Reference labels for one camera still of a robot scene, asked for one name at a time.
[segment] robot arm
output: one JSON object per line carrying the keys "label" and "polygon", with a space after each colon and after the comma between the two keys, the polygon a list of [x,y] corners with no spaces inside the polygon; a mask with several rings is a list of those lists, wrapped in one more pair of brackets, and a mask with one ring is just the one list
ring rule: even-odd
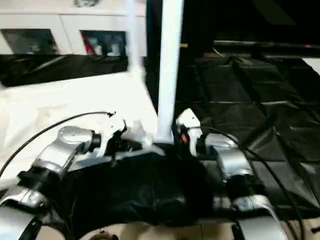
{"label": "robot arm", "polygon": [[[112,134],[123,130],[111,127]],[[57,138],[39,154],[31,168],[18,174],[19,183],[0,199],[0,239],[34,240],[42,225],[36,212],[46,211],[75,157],[92,152],[100,145],[101,135],[92,130],[76,126],[61,128]]]}
{"label": "robot arm", "polygon": [[183,145],[182,152],[194,157],[211,156],[217,160],[231,208],[239,216],[232,228],[235,239],[287,240],[263,184],[245,153],[233,141],[235,138],[215,133],[203,134],[198,128],[200,122],[191,109],[185,110],[176,123],[175,141]]}

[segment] white cabinet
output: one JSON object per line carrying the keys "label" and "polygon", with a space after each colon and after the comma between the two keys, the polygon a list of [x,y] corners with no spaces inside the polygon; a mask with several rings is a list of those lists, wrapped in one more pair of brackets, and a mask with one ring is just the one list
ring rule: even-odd
{"label": "white cabinet", "polygon": [[72,53],[59,15],[0,14],[0,54],[26,53],[21,52],[21,49],[27,48],[27,46],[21,45],[26,44],[27,40],[32,43],[34,48],[39,48],[39,42],[43,41],[41,37],[47,41],[45,44],[56,46],[58,54]]}
{"label": "white cabinet", "polygon": [[[146,1],[134,0],[134,6],[139,55],[146,56]],[[52,45],[57,54],[86,55],[84,31],[113,38],[101,45],[123,52],[125,37],[118,45],[114,42],[128,30],[126,9],[125,0],[100,0],[93,7],[76,7],[74,0],[0,1],[0,54],[46,53],[48,49],[50,54]]]}

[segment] black plastic sheet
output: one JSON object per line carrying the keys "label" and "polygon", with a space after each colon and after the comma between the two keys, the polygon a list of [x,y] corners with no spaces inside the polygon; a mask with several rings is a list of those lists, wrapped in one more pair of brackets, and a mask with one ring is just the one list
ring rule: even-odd
{"label": "black plastic sheet", "polygon": [[[18,86],[127,67],[121,59],[56,58],[2,56],[1,82]],[[175,116],[191,108],[204,125],[237,137],[268,161],[304,218],[319,217],[320,76],[300,59],[181,57],[179,65]],[[146,62],[146,84],[158,108],[159,68],[154,66]],[[116,223],[186,226],[236,217],[214,159],[178,159],[165,148],[167,157],[148,153],[68,173],[59,213],[68,216],[76,237]],[[279,217],[295,219],[270,173],[256,159],[253,165]]]}

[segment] wire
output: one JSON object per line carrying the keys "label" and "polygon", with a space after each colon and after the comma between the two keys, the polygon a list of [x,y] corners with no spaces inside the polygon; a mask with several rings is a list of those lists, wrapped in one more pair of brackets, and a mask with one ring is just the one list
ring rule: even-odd
{"label": "wire", "polygon": [[214,51],[216,54],[218,54],[220,57],[222,57],[222,58],[225,58],[225,57],[226,57],[226,56],[223,55],[222,53],[218,52],[218,50],[216,50],[214,47],[213,47],[212,49],[213,49],[213,51]]}
{"label": "wire", "polygon": [[305,230],[305,226],[303,224],[303,220],[301,217],[301,214],[298,210],[297,204],[295,203],[294,199],[291,197],[291,195],[289,194],[288,190],[286,189],[286,187],[283,185],[283,183],[279,180],[279,178],[277,177],[277,175],[275,174],[275,172],[271,169],[271,167],[268,165],[267,161],[265,159],[263,159],[260,155],[258,155],[257,153],[255,153],[254,151],[250,150],[247,147],[242,146],[238,140],[236,140],[234,137],[228,135],[227,133],[214,128],[214,127],[210,127],[210,126],[196,126],[196,127],[190,127],[189,129],[200,129],[200,128],[204,128],[204,129],[208,129],[208,130],[212,130],[218,134],[221,134],[223,136],[225,136],[226,138],[230,139],[231,141],[233,141],[240,150],[244,150],[248,153],[250,153],[251,155],[253,155],[255,158],[257,158],[264,166],[265,168],[269,171],[269,173],[271,174],[271,176],[273,177],[273,179],[275,180],[275,182],[277,183],[277,185],[279,186],[279,188],[281,189],[281,191],[283,192],[285,198],[287,199],[287,201],[289,202],[289,204],[291,205],[292,209],[294,210],[295,214],[296,214],[296,218],[299,222],[299,226],[300,226],[300,240],[305,240],[306,237],[306,230]]}
{"label": "wire", "polygon": [[66,119],[63,119],[61,121],[58,121],[48,127],[46,127],[45,129],[41,130],[40,132],[38,132],[37,134],[35,134],[34,136],[32,136],[29,140],[27,140],[24,144],[22,144],[9,158],[8,160],[4,163],[4,165],[2,166],[1,170],[0,170],[0,178],[3,175],[4,171],[6,170],[6,168],[8,167],[8,165],[12,162],[12,160],[18,155],[18,153],[20,153],[28,144],[30,144],[33,140],[35,140],[37,137],[39,137],[40,135],[44,134],[45,132],[55,128],[56,126],[59,126],[61,124],[64,124],[70,120],[73,119],[77,119],[86,115],[109,115],[112,116],[113,113],[109,113],[106,111],[92,111],[92,112],[85,112],[85,113],[81,113],[81,114],[77,114],[74,116],[70,116]]}

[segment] black tarp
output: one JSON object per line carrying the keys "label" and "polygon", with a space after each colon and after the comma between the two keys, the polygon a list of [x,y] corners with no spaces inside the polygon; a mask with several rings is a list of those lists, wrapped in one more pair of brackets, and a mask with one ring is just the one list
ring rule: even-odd
{"label": "black tarp", "polygon": [[[121,59],[77,55],[46,64],[54,58],[2,56],[1,82],[51,82],[121,72],[127,66]],[[268,161],[304,218],[319,217],[320,76],[301,59],[180,59],[175,116],[191,108],[205,125],[236,136]],[[157,108],[159,69],[145,65]],[[178,159],[166,149],[167,157],[149,153],[68,173],[58,212],[71,219],[76,236],[132,221],[185,226],[234,218],[214,159]],[[253,161],[279,217],[294,219],[271,175]]]}

